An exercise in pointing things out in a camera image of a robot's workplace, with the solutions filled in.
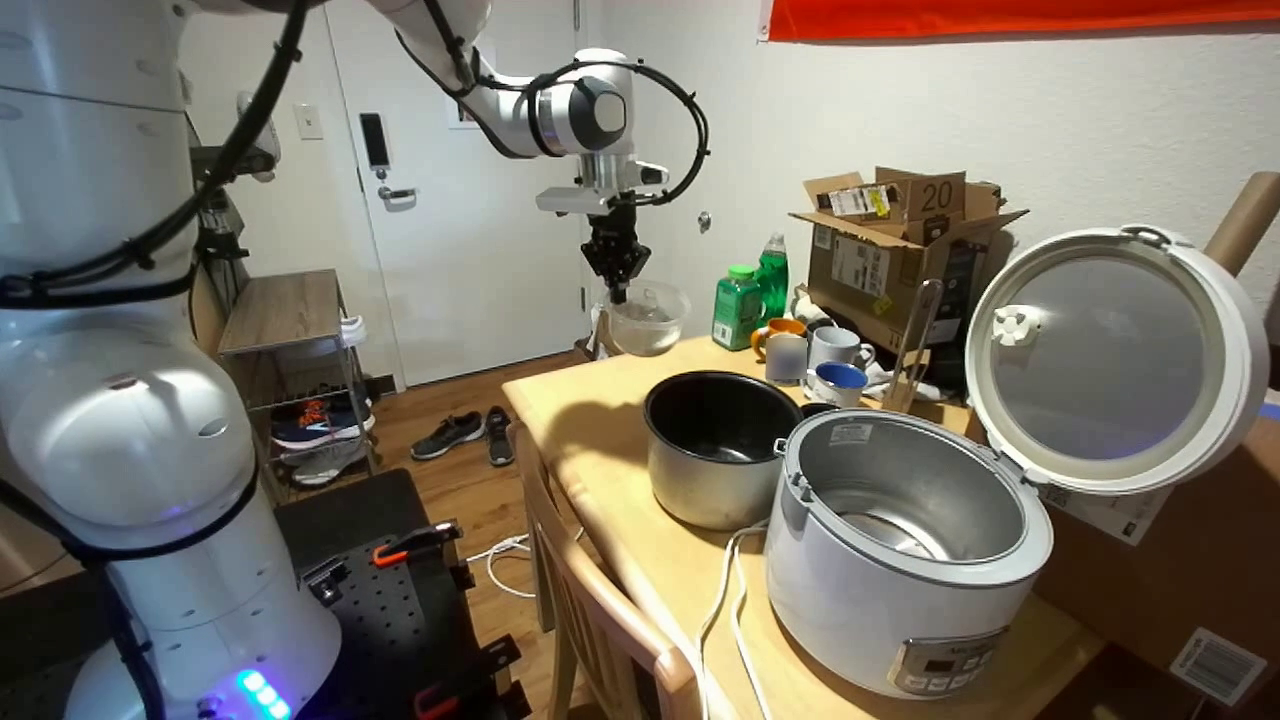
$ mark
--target wooden floor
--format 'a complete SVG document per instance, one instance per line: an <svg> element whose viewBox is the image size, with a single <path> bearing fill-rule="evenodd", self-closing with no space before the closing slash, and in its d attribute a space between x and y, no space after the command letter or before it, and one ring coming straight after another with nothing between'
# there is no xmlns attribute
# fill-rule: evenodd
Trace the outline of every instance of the wooden floor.
<svg viewBox="0 0 1280 720"><path fill-rule="evenodd" d="M453 521L458 536L458 553L475 556L508 536L524 532L524 499L521 499L521 471L512 470L493 470L485 441L453 449L448 457L433 463L414 463L408 457L410 441L433 435L444 418L454 414L489 414L493 405L504 405L501 385L532 372L552 372L582 366L578 351L501 367L501 372L479 372L465 382L444 382L444 385L423 385L408 389L395 396L382 396L377 405L377 470L408 470L410 483L423 499L423 512L433 521ZM526 435L514 428L514 462L526 449ZM552 700L552 649L557 637L539 633L536 622L536 601L526 595L508 595L496 590L485 574L485 563L470 563L475 590L467 591L470 624L479 643L496 637L512 637L521 643L521 663L512 669L512 682L521 682L532 718L547 718ZM496 578L512 590L532 591L532 556L501 556Z"/></svg>

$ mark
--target green bottle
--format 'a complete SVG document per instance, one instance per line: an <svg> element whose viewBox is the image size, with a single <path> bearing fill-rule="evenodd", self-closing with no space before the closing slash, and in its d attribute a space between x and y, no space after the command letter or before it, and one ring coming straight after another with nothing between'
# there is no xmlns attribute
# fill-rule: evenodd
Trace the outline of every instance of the green bottle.
<svg viewBox="0 0 1280 720"><path fill-rule="evenodd" d="M748 349L756 324L760 324L756 270L738 261L716 284L713 340L726 351L738 351Z"/></svg>
<svg viewBox="0 0 1280 720"><path fill-rule="evenodd" d="M760 254L760 321L776 321L787 315L787 241L784 238L769 238L765 254Z"/></svg>

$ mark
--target red banner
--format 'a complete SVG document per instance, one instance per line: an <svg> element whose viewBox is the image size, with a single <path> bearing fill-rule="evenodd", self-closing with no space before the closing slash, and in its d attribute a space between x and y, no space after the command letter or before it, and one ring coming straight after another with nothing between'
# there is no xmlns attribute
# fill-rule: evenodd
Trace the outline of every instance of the red banner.
<svg viewBox="0 0 1280 720"><path fill-rule="evenodd" d="M1280 0L773 0L769 41L979 41L1280 27Z"/></svg>

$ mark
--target open lid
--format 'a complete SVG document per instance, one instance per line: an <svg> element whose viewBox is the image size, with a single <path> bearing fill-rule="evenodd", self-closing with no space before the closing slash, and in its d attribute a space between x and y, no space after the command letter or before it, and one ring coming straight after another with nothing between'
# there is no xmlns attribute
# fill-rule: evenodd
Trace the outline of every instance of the open lid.
<svg viewBox="0 0 1280 720"><path fill-rule="evenodd" d="M1157 492L1230 454L1265 366L1236 278L1147 228L1018 254L964 337L990 449L1085 496Z"/></svg>

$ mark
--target white door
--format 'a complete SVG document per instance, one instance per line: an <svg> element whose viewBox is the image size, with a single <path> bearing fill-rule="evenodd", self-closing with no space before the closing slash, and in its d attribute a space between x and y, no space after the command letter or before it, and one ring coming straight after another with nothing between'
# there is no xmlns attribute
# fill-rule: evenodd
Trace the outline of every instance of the white door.
<svg viewBox="0 0 1280 720"><path fill-rule="evenodd" d="M398 389L572 349L582 222L536 209L536 191L572 179L572 161L496 158L369 3L323 3L310 20L334 54ZM572 41L572 0L512 0L479 43L501 73L532 75L565 66ZM382 129L382 175L358 117Z"/></svg>

